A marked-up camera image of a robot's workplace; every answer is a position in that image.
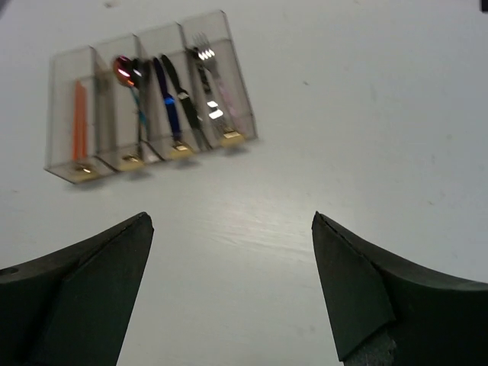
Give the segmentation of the iridescent blue knife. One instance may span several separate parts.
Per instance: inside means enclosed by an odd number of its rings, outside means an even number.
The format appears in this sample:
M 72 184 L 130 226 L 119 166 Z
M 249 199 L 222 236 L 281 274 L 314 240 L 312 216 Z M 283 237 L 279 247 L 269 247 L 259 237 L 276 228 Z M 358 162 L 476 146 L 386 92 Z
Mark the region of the iridescent blue knife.
M 172 139 L 174 141 L 174 144 L 176 145 L 182 142 L 182 131 L 178 119 L 175 99 L 168 91 L 165 72 L 162 68 L 161 62 L 157 57 L 153 57 L 152 64 L 156 72 L 156 77 L 158 79 L 159 90 L 162 96 L 163 104 L 165 105 L 169 126 L 172 132 Z

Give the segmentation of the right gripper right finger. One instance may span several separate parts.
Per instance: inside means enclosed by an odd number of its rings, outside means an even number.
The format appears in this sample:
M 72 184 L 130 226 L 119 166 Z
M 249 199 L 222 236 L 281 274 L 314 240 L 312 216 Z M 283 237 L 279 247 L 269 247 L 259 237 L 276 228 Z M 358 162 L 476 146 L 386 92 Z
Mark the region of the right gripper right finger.
M 317 213 L 313 249 L 344 365 L 485 365 L 487 285 L 418 265 Z

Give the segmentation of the gold spoon purple handle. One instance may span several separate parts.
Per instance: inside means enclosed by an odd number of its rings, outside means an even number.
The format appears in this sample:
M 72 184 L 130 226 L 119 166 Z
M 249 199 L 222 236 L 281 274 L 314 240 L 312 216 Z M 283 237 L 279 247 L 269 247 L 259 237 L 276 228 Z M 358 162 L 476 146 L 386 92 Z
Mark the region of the gold spoon purple handle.
M 136 105 L 136 89 L 133 81 L 131 62 L 132 59 L 127 56 L 116 56 L 113 61 L 112 69 L 118 82 L 122 86 L 129 88 L 130 93 L 133 96 L 134 103 Z

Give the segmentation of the short orange chopstick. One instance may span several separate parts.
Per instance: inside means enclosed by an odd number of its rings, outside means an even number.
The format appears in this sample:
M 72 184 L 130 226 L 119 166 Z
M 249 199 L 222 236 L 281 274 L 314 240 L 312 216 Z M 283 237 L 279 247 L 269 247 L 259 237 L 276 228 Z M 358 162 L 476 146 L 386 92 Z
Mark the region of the short orange chopstick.
M 88 121 L 87 121 L 87 91 L 84 86 L 80 86 L 80 137 L 81 137 L 81 157 L 87 157 L 87 135 L 88 135 Z

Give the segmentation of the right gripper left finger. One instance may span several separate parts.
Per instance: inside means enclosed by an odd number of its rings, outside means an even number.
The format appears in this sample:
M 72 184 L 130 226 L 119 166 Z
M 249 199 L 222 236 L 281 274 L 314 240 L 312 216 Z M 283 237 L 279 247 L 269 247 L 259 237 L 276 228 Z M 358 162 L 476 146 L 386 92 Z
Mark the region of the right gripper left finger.
M 142 212 L 1 270 L 3 365 L 116 365 L 153 240 Z

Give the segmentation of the fork with dark handle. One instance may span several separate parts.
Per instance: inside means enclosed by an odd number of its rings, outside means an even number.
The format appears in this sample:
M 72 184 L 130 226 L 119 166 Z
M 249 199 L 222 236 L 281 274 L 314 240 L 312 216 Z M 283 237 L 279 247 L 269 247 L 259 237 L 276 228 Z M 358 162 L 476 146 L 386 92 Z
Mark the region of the fork with dark handle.
M 225 127 L 225 118 L 223 117 L 223 112 L 220 110 L 214 92 L 210 87 L 210 82 L 205 71 L 203 60 L 200 57 L 199 49 L 197 47 L 192 47 L 191 53 L 204 93 L 205 113 L 207 114 L 207 118 L 213 127 L 216 138 L 218 140 L 221 140 L 223 138 L 223 128 Z

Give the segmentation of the long orange chopstick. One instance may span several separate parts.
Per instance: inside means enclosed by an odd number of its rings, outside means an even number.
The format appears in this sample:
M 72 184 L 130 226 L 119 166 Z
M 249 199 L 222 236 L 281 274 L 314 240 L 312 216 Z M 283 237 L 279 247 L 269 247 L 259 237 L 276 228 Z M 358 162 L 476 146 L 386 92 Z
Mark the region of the long orange chopstick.
M 72 126 L 72 159 L 74 161 L 82 160 L 81 157 L 81 137 L 80 137 L 80 86 L 82 83 L 78 80 L 75 83 L 75 101 L 73 108 L 73 126 Z

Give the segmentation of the fork with pink handle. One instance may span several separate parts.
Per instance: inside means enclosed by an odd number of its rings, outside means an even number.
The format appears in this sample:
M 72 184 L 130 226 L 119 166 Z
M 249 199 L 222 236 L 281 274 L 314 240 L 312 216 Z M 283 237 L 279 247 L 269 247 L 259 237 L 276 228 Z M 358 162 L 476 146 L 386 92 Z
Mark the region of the fork with pink handle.
M 220 110 L 223 112 L 225 118 L 225 127 L 223 128 L 223 138 L 229 139 L 233 137 L 242 137 L 242 128 L 240 127 L 239 117 L 234 107 L 233 99 L 230 95 L 227 83 L 224 81 L 224 77 L 220 72 L 220 65 L 207 35 L 199 33 L 193 37 L 194 47 L 197 47 L 200 51 L 200 57 L 203 60 L 206 73 L 210 74 L 213 79 L 214 85 L 217 87 L 217 91 L 222 99 L 223 106 Z

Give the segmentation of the black spoon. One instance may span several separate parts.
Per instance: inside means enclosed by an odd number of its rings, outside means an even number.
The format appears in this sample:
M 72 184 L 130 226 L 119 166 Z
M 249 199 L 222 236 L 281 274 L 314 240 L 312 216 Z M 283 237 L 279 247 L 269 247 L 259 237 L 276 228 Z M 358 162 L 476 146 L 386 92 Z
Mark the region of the black spoon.
M 132 59 L 131 62 L 133 81 L 136 89 L 136 105 L 138 119 L 140 122 L 138 132 L 138 142 L 141 144 L 150 135 L 150 128 L 147 117 L 147 87 L 149 83 L 149 65 L 146 61 L 139 58 Z

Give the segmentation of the teal chopstick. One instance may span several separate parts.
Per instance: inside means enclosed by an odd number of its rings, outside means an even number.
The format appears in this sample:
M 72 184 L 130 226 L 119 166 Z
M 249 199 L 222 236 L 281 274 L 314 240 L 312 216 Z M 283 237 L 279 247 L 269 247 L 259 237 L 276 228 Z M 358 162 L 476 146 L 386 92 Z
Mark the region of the teal chopstick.
M 104 79 L 99 75 L 95 76 L 95 142 L 96 154 L 101 151 L 101 119 L 103 112 Z
M 111 77 L 105 73 L 101 78 L 101 149 L 111 148 L 112 110 Z

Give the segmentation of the black knife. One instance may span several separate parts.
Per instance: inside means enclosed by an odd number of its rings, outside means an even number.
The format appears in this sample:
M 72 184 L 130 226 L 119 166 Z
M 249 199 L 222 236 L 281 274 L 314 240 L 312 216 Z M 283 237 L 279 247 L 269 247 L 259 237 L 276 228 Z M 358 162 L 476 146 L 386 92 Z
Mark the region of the black knife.
M 180 101 L 183 110 L 185 112 L 185 116 L 188 120 L 188 123 L 192 129 L 192 132 L 195 135 L 196 142 L 200 149 L 210 150 L 212 149 L 208 138 L 205 135 L 203 130 L 201 119 L 198 116 L 198 112 L 194 103 L 191 99 L 191 96 L 187 90 L 185 90 L 180 83 L 178 73 L 176 68 L 174 67 L 172 61 L 165 55 L 162 54 L 160 56 L 160 60 L 165 67 L 166 72 L 169 75 L 169 78 L 172 81 L 172 84 L 175 88 L 178 100 Z

